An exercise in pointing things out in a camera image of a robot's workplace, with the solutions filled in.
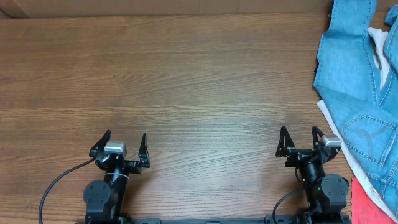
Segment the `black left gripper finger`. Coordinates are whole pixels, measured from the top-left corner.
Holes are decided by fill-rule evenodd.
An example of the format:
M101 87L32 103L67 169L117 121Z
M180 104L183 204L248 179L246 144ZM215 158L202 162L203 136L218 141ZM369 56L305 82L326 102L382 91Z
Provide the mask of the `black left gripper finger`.
M96 144L94 144L94 146L90 149L89 156L96 157L99 152L104 151L104 147L106 143L110 140L110 137L111 137L111 131L108 129L101 137L101 139Z
M149 168L150 167L150 157L149 157L149 152L147 149L147 136L146 133L142 135L142 140L141 140L141 145L139 148L139 163L140 166L143 168Z

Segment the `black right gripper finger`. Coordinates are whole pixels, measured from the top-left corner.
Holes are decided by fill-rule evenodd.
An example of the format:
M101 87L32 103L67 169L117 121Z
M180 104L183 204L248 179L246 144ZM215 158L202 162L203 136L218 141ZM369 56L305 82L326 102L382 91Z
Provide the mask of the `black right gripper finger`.
M279 143L275 153L276 157L287 157L296 151L295 144L285 126L280 129Z
M318 126L312 126L312 139L313 139L313 145L324 145L322 137L324 136L324 133L321 131L321 129Z

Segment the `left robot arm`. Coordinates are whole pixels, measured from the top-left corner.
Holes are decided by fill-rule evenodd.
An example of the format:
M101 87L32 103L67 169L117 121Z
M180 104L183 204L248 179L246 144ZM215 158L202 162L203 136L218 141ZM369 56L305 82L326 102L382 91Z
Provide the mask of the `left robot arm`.
M122 212L129 175L140 174L143 168L150 167L146 134L142 135L137 161L127 160L125 143L111 141L110 137L111 131L107 130L89 152L105 174L102 180L90 182L83 191L85 223L132 223L131 216Z

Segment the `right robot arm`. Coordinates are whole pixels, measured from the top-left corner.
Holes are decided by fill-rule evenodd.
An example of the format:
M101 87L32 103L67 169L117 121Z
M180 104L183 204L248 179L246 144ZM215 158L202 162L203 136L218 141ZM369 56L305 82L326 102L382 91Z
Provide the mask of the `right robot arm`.
M326 174L324 163L332 160L341 151L337 136L326 136L319 127L312 127L313 147L296 148L285 126L280 129L280 138L275 155L285 157L286 167L295 169L297 181L302 185L283 196L274 206L271 223L350 223L342 209L347 206L349 181L338 174ZM300 208L295 215L277 216L279 205L287 198L305 193L307 208Z

